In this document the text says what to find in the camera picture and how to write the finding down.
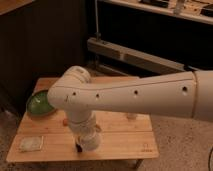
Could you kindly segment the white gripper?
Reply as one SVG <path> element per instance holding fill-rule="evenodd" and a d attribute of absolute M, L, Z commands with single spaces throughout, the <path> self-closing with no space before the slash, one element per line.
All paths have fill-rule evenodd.
<path fill-rule="evenodd" d="M 73 124 L 72 132 L 77 143 L 78 153 L 82 153 L 83 150 L 95 150 L 99 147 L 101 136 L 97 124 Z"/>

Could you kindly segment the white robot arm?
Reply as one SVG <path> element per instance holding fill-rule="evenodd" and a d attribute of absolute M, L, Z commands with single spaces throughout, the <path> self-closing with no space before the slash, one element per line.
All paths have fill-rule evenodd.
<path fill-rule="evenodd" d="M 51 106 L 66 113 L 76 144 L 84 151 L 93 151 L 101 140 L 96 130 L 97 111 L 213 122 L 213 71 L 93 83 L 86 69 L 72 66 L 49 88 L 47 99 Z"/>

